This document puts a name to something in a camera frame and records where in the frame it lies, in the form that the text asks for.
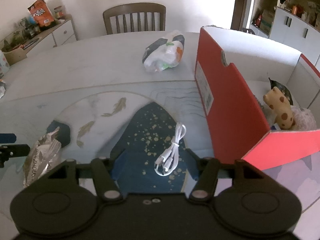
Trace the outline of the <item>white pink printed snack packet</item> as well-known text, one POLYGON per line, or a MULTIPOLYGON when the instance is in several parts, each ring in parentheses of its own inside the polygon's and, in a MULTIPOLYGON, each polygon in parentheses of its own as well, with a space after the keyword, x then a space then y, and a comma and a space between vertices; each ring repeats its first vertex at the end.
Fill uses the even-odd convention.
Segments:
POLYGON ((291 106, 294 122, 290 128, 293 131, 313 131, 317 129, 315 117, 307 108, 291 106))

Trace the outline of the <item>brown wooden chair far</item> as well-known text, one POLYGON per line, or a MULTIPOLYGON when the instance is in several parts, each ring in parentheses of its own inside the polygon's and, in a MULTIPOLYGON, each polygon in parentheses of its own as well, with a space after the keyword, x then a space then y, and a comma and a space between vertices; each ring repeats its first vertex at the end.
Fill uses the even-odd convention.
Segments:
POLYGON ((103 12, 108 35, 140 31, 164 31, 167 9, 151 2, 118 5, 103 12))

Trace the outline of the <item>orange snack bag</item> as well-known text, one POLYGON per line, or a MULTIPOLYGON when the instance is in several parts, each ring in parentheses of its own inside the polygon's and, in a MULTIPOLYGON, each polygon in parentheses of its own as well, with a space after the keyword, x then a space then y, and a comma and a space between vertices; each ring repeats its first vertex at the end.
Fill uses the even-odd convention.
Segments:
POLYGON ((44 0, 36 0, 28 7, 28 11, 40 28, 49 27, 55 23, 54 17, 44 0))

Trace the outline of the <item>white sideboard cabinet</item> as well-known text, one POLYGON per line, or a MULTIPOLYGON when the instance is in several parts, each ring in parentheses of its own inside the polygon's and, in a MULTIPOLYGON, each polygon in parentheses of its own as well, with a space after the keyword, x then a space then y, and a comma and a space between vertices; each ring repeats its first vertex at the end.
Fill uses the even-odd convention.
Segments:
POLYGON ((35 56, 43 51, 50 50, 68 43, 77 41, 73 18, 70 14, 60 20, 56 26, 41 32, 31 40, 10 52, 4 52, 8 64, 12 66, 28 57, 35 56))

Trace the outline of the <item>silver foil snack bag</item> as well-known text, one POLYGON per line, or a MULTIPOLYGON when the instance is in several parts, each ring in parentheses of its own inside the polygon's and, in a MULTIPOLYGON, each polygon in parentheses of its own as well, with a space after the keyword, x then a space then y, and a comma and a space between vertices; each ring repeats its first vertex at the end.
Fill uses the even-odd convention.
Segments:
POLYGON ((60 128, 45 134, 35 142, 23 164, 23 186, 30 186, 60 162, 61 142, 57 140, 60 128))

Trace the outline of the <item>white wall cabinet unit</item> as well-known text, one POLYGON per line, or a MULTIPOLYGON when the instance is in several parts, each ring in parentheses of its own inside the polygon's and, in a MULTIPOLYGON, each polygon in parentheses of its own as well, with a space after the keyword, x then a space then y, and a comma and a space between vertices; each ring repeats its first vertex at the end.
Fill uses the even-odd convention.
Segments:
POLYGON ((319 0, 252 0, 251 27, 259 36, 299 50, 319 64, 319 0))

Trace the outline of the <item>tan spotted plush toy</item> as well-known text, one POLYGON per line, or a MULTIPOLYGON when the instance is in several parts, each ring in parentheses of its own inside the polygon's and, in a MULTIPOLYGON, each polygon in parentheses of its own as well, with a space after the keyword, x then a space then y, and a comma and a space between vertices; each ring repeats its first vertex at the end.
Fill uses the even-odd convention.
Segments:
POLYGON ((278 87, 273 87, 266 93, 263 96, 263 101, 276 114, 275 123, 278 124, 280 129, 288 130, 292 127, 294 117, 290 102, 278 87))

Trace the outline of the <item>red cardboard box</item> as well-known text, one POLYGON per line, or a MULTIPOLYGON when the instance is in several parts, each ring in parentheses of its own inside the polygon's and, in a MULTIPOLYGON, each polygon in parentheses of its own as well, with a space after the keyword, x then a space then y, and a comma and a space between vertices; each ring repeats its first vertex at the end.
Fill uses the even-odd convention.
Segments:
POLYGON ((300 51, 241 31, 201 28, 195 80, 219 161, 243 159, 266 170, 319 152, 318 129, 270 129, 247 84, 269 79, 284 84, 319 119, 319 71, 300 51))

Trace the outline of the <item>blue fish pattern table mat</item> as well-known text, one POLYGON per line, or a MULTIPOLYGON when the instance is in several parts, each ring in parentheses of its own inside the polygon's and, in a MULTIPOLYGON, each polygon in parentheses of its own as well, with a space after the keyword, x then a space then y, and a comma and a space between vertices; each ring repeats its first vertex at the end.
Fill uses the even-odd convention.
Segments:
POLYGON ((121 144, 128 156, 118 183, 126 192, 191 191, 195 182, 183 161, 167 177, 153 169, 170 145, 177 122, 187 128, 182 150, 190 148, 199 157, 213 155, 200 95, 192 81, 83 88, 1 101, 3 133, 14 133, 19 143, 32 145, 59 127, 64 135, 62 159, 89 163, 109 157, 112 148, 121 144))

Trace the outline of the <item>white green plastic bag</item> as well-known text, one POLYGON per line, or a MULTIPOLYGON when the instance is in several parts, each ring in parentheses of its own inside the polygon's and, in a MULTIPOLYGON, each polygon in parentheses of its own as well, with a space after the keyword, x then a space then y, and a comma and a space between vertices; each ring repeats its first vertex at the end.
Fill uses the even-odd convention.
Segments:
POLYGON ((184 35, 175 30, 150 44, 142 57, 146 71, 161 72, 177 67, 183 56, 184 43, 184 35))

